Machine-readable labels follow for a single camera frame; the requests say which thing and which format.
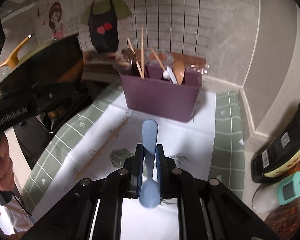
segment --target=barcode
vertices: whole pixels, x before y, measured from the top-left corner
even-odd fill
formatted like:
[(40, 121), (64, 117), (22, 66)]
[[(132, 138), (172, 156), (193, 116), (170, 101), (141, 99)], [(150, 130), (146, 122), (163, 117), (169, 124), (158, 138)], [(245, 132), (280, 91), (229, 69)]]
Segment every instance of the barcode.
[(267, 167), (269, 165), (269, 157), (268, 157), (268, 151), (265, 150), (262, 153), (262, 164), (263, 164), (263, 168)]
[(282, 148), (284, 148), (289, 141), (290, 141), (290, 137), (288, 135), (288, 132), (285, 132), (285, 134), (281, 137)]

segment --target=white ball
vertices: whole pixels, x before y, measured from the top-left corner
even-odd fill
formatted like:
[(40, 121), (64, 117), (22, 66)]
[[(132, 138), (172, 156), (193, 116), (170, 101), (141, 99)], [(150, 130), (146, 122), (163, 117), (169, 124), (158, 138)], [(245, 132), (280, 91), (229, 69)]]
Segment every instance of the white ball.
[(162, 73), (162, 76), (163, 76), (164, 79), (167, 79), (167, 80), (170, 79), (170, 75), (169, 75), (169, 73), (168, 73), (167, 70), (165, 70), (165, 71)]

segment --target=purple container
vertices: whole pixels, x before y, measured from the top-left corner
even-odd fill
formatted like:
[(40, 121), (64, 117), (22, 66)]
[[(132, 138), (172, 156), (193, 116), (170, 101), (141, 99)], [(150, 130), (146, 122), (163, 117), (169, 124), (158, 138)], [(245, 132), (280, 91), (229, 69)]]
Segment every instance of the purple container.
[(202, 75), (185, 71), (181, 86), (164, 80), (162, 69), (145, 66), (145, 79), (120, 75), (127, 106), (130, 109), (174, 119), (191, 120), (202, 85)]

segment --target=white jar with teal lid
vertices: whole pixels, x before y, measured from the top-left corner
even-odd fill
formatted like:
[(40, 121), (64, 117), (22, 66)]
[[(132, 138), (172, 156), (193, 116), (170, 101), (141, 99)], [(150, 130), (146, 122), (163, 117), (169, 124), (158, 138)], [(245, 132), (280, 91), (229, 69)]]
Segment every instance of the white jar with teal lid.
[(252, 199), (256, 213), (266, 213), (300, 197), (300, 171), (258, 190)]

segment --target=red heart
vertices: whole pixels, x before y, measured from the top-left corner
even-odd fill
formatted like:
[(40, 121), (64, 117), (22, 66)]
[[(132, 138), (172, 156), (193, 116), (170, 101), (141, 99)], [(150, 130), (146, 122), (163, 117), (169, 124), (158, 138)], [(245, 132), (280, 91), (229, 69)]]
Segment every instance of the red heart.
[(105, 24), (103, 25), (103, 27), (105, 28), (106, 31), (109, 31), (109, 30), (112, 29), (112, 24), (111, 24), (111, 23), (105, 23)]
[(105, 34), (106, 30), (104, 29), (103, 25), (97, 28), (97, 33), (99, 34)]

